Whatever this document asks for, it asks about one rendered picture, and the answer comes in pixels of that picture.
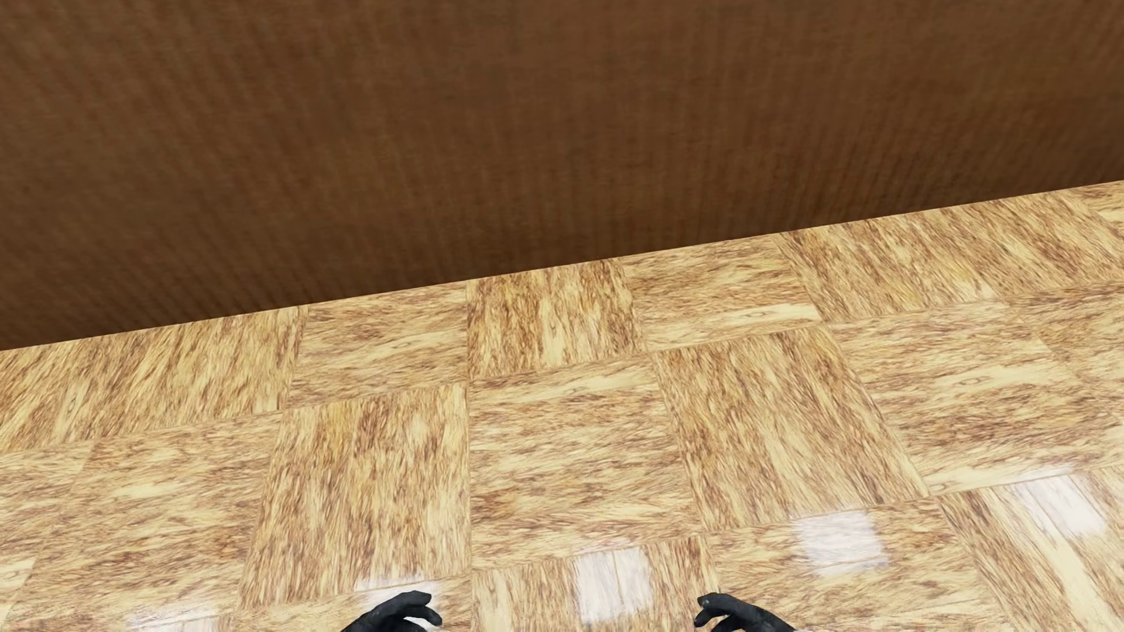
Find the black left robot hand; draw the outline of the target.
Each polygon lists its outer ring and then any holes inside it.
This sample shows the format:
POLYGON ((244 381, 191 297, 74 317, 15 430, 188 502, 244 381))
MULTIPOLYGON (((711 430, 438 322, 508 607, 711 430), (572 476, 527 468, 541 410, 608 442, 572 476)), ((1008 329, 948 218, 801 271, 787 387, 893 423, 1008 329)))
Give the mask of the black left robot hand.
POLYGON ((341 632, 430 632, 444 622, 429 604, 429 593, 404 592, 359 615, 341 632))

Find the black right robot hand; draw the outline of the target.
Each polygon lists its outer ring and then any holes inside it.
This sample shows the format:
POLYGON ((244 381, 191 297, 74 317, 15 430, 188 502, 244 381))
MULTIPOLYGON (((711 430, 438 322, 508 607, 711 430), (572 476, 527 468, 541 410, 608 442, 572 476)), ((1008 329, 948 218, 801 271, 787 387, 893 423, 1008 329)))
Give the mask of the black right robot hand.
POLYGON ((729 594, 710 593, 697 598, 700 610, 694 626, 705 628, 711 620, 719 622, 710 632, 797 632, 790 623, 760 606, 729 594))

